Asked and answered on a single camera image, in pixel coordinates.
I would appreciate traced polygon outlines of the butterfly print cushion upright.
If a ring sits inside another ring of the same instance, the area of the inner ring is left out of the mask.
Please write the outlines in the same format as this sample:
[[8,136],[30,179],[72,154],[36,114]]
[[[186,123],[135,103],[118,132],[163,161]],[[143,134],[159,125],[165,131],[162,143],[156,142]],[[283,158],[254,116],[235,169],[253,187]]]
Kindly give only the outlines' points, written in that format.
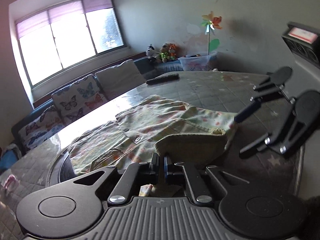
[[56,91],[52,100],[66,125],[108,102],[93,74]]

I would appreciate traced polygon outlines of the butterfly print cushion lying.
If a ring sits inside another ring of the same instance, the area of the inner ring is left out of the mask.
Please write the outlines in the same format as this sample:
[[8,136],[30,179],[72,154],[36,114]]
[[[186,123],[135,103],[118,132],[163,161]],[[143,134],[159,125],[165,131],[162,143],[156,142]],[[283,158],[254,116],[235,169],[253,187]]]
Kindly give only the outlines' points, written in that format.
[[54,105],[48,107],[34,121],[18,130],[23,149],[28,152],[52,137],[65,127]]

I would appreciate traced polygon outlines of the yellow green plush toy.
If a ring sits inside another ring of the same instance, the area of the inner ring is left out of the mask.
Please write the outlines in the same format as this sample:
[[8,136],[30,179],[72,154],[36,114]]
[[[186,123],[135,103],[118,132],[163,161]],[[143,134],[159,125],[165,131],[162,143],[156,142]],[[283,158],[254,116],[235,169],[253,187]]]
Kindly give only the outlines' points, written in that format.
[[156,61],[158,63],[166,63],[170,61],[170,53],[169,53],[170,46],[171,46],[170,43],[164,43],[162,45],[158,55],[156,56]]

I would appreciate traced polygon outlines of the plain beige cushion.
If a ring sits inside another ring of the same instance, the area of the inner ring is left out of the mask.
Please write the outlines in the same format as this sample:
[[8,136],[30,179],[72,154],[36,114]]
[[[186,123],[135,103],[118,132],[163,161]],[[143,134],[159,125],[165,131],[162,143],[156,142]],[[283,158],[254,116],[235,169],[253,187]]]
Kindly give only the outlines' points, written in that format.
[[146,82],[133,60],[95,73],[108,100],[112,100]]

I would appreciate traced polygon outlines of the floral children's shirt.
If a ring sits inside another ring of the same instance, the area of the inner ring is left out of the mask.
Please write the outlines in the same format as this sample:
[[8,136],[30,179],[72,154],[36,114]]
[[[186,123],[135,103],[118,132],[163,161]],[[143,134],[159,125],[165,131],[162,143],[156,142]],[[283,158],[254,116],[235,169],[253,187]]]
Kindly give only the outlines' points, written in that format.
[[168,156],[204,168],[229,148],[235,115],[152,95],[75,139],[68,147],[72,167],[78,176],[107,165],[122,170],[157,153],[160,167]]

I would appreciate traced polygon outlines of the wall mounted box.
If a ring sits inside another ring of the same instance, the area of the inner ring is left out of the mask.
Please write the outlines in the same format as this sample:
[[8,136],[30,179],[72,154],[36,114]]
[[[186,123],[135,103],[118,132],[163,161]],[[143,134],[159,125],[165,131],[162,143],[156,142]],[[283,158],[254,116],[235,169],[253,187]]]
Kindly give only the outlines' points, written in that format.
[[293,54],[319,68],[319,29],[289,22],[282,39]]

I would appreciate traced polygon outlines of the quilted grey table cover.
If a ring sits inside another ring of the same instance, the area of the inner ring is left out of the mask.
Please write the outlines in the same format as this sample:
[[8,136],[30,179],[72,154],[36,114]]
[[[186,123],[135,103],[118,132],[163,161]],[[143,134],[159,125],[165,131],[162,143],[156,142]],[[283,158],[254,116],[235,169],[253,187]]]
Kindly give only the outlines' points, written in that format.
[[148,161],[155,143],[171,133],[226,131],[226,152],[214,161],[247,178],[264,180],[274,188],[297,194],[304,151],[285,159],[271,150],[249,159],[239,150],[276,128],[289,103],[278,99],[262,105],[244,122],[235,124],[236,113],[249,104],[253,86],[264,76],[247,73],[181,72],[177,81],[156,86],[141,85],[87,114],[78,114],[64,129],[30,150],[1,175],[15,181],[1,188],[1,239],[22,239],[15,218],[16,207],[26,195],[52,181],[54,162],[71,155],[77,175],[103,164],[127,167]]

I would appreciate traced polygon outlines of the window with metal frame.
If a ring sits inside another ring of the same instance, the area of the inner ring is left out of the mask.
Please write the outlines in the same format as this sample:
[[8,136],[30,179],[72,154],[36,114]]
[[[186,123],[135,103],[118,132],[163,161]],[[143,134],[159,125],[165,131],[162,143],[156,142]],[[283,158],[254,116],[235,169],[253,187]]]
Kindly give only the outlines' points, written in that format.
[[126,46],[113,0],[71,0],[15,22],[30,87]]

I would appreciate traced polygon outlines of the blue bundled cloth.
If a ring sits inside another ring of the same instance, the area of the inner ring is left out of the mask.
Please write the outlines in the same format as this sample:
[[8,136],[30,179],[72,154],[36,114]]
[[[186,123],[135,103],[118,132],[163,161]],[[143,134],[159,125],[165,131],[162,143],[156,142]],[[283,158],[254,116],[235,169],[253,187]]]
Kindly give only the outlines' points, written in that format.
[[1,174],[10,169],[14,163],[22,158],[19,147],[12,143],[1,152],[0,172]]

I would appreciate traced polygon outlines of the colourful paper pinwheel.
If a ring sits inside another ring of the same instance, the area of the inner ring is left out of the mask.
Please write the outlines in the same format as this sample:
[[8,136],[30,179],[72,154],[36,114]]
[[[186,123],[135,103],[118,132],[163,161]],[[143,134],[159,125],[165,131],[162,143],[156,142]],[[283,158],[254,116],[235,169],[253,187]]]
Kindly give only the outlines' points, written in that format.
[[221,30],[221,16],[215,16],[214,12],[211,11],[206,15],[202,15],[202,23],[201,25],[205,27],[205,35],[207,35],[207,54],[209,55],[213,51],[215,51],[219,45],[220,40],[218,38],[212,38],[211,35],[215,36],[216,30]]

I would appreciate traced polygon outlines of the dark blue sofa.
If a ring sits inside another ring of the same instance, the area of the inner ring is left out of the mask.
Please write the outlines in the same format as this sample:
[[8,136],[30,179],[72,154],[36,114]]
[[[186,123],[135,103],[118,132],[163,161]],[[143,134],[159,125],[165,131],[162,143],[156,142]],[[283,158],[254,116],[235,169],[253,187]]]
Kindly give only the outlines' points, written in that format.
[[178,72],[178,61],[157,63],[147,58],[126,60],[88,74],[55,91],[12,129],[14,143],[23,155],[55,133],[112,99],[167,72]]

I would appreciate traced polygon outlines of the black remote control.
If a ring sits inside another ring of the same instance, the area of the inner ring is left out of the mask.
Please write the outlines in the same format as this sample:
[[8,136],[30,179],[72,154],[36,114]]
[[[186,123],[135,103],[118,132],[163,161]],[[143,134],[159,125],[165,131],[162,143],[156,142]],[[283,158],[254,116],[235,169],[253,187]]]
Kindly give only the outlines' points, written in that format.
[[165,82],[171,82],[171,81],[175,81],[175,80],[179,80],[180,76],[179,74],[170,74],[170,75],[166,75],[166,76],[159,76],[159,77],[155,77],[153,79],[149,79],[146,81],[147,85],[156,85],[159,83],[165,83]]

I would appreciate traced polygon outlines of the clear plastic storage box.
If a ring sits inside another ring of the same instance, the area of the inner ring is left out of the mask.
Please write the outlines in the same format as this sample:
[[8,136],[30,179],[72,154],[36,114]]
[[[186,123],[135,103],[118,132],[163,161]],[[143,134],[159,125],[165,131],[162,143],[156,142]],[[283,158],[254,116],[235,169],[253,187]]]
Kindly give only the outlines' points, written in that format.
[[217,52],[187,55],[178,59],[184,71],[211,71],[217,68]]

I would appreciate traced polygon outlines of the orange plush toy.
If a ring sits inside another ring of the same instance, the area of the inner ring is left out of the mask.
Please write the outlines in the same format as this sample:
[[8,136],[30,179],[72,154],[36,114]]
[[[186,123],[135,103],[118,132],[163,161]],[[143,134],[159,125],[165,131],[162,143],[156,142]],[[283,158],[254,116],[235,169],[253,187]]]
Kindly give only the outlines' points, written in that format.
[[175,44],[173,44],[173,43],[170,44],[168,53],[169,53],[169,59],[170,59],[170,61],[175,61],[175,60],[177,60],[176,45],[175,45]]

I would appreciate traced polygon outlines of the white plush toy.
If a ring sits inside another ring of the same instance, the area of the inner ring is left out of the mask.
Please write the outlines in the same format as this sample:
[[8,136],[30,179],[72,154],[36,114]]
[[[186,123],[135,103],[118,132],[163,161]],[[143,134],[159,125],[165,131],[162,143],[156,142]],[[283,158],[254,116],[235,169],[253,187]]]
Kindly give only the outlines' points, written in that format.
[[152,44],[148,45],[148,48],[146,50],[146,56],[149,60],[151,59],[155,59],[157,57],[158,53],[155,50],[155,48],[153,47]]

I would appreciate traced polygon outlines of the small pink toy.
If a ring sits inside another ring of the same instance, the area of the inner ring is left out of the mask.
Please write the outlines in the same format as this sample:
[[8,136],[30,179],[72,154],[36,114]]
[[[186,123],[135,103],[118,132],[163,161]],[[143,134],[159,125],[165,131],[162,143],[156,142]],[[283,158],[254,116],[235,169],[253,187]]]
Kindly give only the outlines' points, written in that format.
[[12,192],[18,187],[19,183],[19,180],[13,174],[11,174],[4,182],[3,187],[6,191]]

